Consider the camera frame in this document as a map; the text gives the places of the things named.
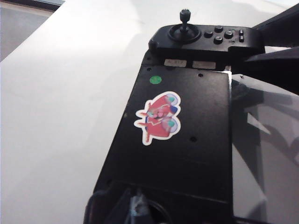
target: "green dot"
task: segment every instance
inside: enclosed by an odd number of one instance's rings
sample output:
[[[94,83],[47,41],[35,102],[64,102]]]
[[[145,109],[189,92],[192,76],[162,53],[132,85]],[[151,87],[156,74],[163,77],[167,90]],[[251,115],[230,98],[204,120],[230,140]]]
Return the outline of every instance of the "green dot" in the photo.
[[[152,84],[159,84],[162,81],[162,78],[160,76],[152,76],[149,79],[149,82]]]

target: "joystick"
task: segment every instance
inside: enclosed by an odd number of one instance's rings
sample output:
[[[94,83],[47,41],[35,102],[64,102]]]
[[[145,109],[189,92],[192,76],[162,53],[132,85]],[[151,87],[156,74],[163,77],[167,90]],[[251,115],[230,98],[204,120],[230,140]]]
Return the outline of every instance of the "joystick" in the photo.
[[[169,37],[177,42],[193,42],[200,37],[201,31],[194,25],[188,24],[191,12],[183,9],[180,14],[182,24],[173,26],[169,31]]]

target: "red sticker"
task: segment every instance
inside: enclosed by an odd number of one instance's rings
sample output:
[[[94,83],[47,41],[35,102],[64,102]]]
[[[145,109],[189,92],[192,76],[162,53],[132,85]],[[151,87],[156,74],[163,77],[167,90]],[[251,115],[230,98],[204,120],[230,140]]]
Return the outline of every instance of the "red sticker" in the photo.
[[[167,140],[179,132],[181,123],[177,118],[181,98],[175,92],[167,91],[146,101],[143,110],[136,112],[141,119],[134,125],[142,129],[142,142],[148,146],[153,139]]]

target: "white table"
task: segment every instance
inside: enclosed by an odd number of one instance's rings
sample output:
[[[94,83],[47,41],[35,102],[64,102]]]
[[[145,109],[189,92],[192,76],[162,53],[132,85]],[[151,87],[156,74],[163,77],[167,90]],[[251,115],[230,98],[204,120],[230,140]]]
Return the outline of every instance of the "white table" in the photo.
[[[260,0],[68,0],[1,63],[1,221],[80,224],[137,76],[164,25],[252,27]]]

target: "black button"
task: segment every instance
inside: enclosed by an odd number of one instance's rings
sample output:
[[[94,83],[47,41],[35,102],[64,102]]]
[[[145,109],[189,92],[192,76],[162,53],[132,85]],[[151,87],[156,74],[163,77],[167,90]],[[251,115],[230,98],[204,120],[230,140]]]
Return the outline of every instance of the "black button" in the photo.
[[[221,36],[216,36],[216,37],[214,38],[214,43],[215,43],[215,44],[221,44],[222,41],[223,41],[223,38],[222,38]]]
[[[205,37],[206,37],[206,38],[210,38],[211,36],[213,36],[213,31],[211,31],[211,30],[206,30],[206,31],[205,31]]]
[[[224,37],[226,38],[226,39],[230,39],[230,38],[232,38],[233,37],[233,32],[231,31],[231,30],[228,30],[228,31],[226,31],[225,33],[224,33]]]
[[[223,26],[216,26],[215,27],[215,32],[216,33],[221,33],[223,31]]]

